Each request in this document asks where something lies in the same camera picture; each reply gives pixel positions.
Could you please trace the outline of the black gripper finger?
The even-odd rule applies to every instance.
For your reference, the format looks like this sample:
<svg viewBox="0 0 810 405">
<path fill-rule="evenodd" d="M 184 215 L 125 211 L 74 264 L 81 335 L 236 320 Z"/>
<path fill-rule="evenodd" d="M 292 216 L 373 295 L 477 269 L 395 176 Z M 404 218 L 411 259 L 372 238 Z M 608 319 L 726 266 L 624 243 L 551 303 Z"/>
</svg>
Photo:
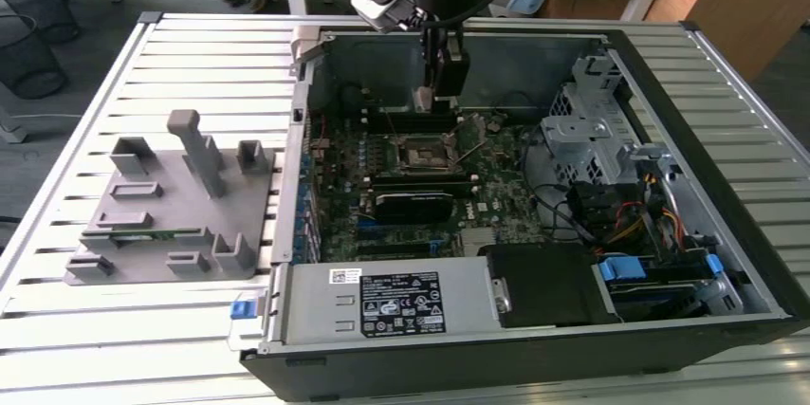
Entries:
<svg viewBox="0 0 810 405">
<path fill-rule="evenodd" d="M 436 62 L 440 57 L 441 31 L 436 28 L 424 28 L 420 36 L 420 45 L 424 59 L 424 82 L 423 86 L 433 88 Z"/>
<path fill-rule="evenodd" d="M 469 70 L 469 55 L 463 45 L 463 29 L 448 29 L 436 54 L 435 95 L 457 96 Z"/>
</svg>

